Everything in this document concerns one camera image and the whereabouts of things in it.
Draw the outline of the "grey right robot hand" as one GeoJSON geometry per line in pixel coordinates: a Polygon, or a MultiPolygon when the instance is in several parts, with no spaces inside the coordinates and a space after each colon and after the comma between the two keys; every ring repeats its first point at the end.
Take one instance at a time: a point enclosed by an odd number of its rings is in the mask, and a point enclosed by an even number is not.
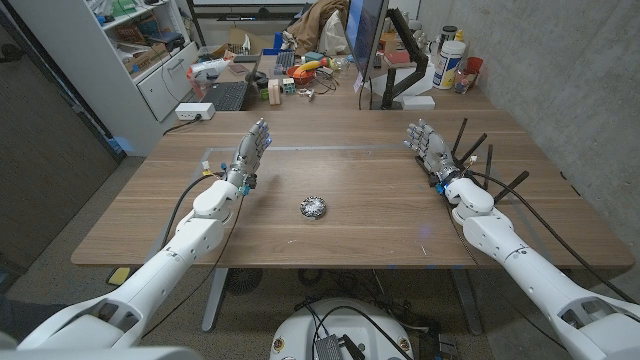
{"type": "Polygon", "coordinates": [[[447,186],[460,177],[460,170],[449,147],[433,127],[420,119],[417,124],[410,123],[406,132],[408,137],[404,144],[416,152],[430,177],[437,180],[437,184],[447,186]]]}

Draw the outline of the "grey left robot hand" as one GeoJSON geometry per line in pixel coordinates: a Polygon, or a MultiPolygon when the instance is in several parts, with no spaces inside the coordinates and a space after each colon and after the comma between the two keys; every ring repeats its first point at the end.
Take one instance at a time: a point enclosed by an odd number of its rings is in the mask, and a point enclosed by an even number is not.
{"type": "Polygon", "coordinates": [[[271,143],[269,126],[260,118],[242,137],[226,170],[225,180],[236,187],[248,186],[254,189],[260,160],[271,143]]]}

